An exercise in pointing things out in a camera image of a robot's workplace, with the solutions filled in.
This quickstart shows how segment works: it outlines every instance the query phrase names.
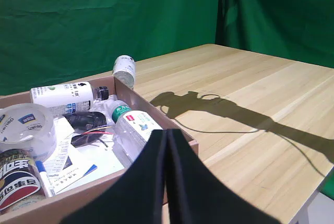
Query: red wire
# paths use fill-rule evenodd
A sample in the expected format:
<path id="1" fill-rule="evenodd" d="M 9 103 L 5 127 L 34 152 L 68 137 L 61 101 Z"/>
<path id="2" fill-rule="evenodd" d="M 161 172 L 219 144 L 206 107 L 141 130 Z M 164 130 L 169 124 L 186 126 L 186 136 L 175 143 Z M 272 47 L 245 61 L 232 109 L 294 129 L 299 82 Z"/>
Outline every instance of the red wire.
<path id="1" fill-rule="evenodd" d="M 113 133 L 110 132 L 102 132 L 102 131 L 96 131 L 96 132 L 85 132 L 83 134 L 111 134 L 113 135 Z"/>

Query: water bottle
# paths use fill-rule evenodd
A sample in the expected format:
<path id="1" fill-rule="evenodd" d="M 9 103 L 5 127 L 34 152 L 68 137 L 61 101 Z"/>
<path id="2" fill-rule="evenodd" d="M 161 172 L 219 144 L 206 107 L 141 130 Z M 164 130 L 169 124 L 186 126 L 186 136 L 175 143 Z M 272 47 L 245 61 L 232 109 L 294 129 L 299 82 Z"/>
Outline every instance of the water bottle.
<path id="1" fill-rule="evenodd" d="M 121 100 L 110 103 L 107 111 L 115 122 L 115 133 L 120 136 L 121 145 L 132 161 L 143 149 L 151 132 L 162 129 L 148 113 L 133 111 Z"/>

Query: cardboard box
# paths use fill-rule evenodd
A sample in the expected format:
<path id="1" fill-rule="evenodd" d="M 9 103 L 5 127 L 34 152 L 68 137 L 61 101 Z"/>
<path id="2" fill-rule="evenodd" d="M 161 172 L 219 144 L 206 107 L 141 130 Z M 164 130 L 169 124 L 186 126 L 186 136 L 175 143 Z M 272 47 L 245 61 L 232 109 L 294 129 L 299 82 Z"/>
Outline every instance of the cardboard box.
<path id="1" fill-rule="evenodd" d="M 120 100 L 125 101 L 133 110 L 147 112 L 163 128 L 179 128 L 167 116 L 156 109 L 143 97 L 132 91 L 113 76 L 87 80 L 93 86 L 107 86 L 110 94 L 116 94 Z M 0 98 L 0 108 L 13 104 L 30 102 L 29 92 L 17 93 Z M 194 152 L 198 154 L 198 143 L 183 131 L 186 140 Z M 59 223 L 60 220 L 107 190 L 123 173 L 125 169 L 79 186 L 51 198 L 47 198 L 22 209 L 0 216 L 0 223 Z"/>

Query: black object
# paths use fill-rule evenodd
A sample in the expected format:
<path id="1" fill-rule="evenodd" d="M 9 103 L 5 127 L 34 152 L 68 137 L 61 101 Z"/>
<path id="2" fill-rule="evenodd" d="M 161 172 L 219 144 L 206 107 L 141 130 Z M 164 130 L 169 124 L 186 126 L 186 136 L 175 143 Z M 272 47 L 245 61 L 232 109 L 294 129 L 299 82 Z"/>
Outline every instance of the black object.
<path id="1" fill-rule="evenodd" d="M 100 112 L 77 112 L 66 113 L 64 117 L 68 120 L 75 131 L 86 132 L 93 128 L 106 125 L 106 118 Z M 103 134 L 80 134 L 72 137 L 71 144 L 75 147 L 81 147 L 99 139 Z"/>
<path id="2" fill-rule="evenodd" d="M 279 223 L 214 177 L 179 129 L 154 130 L 124 175 L 61 223 L 161 223 L 165 181 L 172 224 Z"/>
<path id="3" fill-rule="evenodd" d="M 99 87 L 99 92 L 101 93 L 101 100 L 107 100 L 109 98 L 108 87 Z"/>

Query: black bottle cap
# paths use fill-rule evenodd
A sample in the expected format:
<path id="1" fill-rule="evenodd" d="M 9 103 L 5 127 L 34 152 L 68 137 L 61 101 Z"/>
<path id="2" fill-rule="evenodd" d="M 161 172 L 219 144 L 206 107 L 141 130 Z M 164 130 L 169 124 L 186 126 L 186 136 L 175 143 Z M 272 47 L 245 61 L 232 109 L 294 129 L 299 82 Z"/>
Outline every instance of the black bottle cap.
<path id="1" fill-rule="evenodd" d="M 109 98 L 108 87 L 99 87 L 101 92 L 101 100 L 107 100 Z"/>

